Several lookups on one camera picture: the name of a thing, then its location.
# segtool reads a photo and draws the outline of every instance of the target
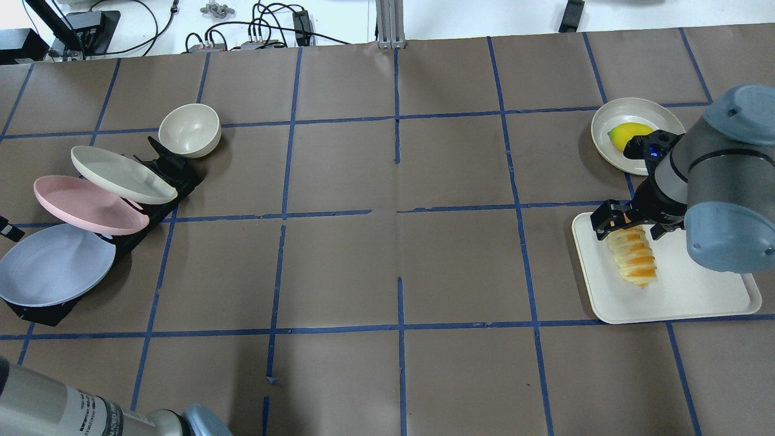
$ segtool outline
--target white plate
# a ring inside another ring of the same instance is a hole
[[[676,135],[686,133],[678,118],[655,102],[626,97],[605,103],[592,117],[592,142],[609,164],[635,175],[648,175],[646,162],[624,157],[608,138],[608,132],[623,123],[646,124],[654,130],[665,130]]]
[[[759,288],[750,274],[716,272],[694,263],[686,251],[682,230],[651,239],[656,280],[645,288],[625,281],[608,243],[592,230],[591,213],[573,221],[573,239],[594,314],[609,324],[754,313],[762,306]]]
[[[108,273],[115,245],[70,224],[31,234],[0,260],[0,296],[20,306],[70,301]]]
[[[164,204],[177,196],[175,188],[156,173],[121,154],[79,145],[70,150],[70,157],[87,180],[119,197],[145,204]]]

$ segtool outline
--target bowl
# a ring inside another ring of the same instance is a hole
[[[645,161],[624,157],[608,138],[608,132],[623,123],[646,124],[654,130],[665,130],[676,135],[686,133],[678,118],[655,102],[625,97],[605,103],[592,117],[592,142],[609,164],[635,175],[648,175]]]
[[[159,142],[182,157],[202,157],[221,140],[221,120],[207,105],[181,106],[164,117],[159,126]]]

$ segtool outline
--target light blue plate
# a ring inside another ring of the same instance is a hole
[[[83,295],[106,274],[115,245],[70,224],[43,229],[0,260],[0,296],[28,307],[53,306]]]

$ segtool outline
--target white tray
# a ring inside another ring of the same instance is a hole
[[[645,288],[622,279],[606,241],[598,241],[591,213],[573,220],[573,239],[594,314],[609,324],[754,313],[762,306],[750,274],[715,272],[694,263],[686,251],[686,233],[677,230],[646,237],[656,258],[656,280]]]

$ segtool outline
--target cream plate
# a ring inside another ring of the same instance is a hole
[[[654,130],[665,130],[676,135],[686,133],[678,118],[655,102],[626,97],[605,103],[592,117],[591,132],[594,146],[609,164],[635,175],[648,175],[645,161],[624,157],[608,138],[608,132],[623,123],[646,124]]]
[[[134,202],[164,204],[177,191],[148,167],[121,154],[79,145],[70,150],[76,169],[106,191]]]

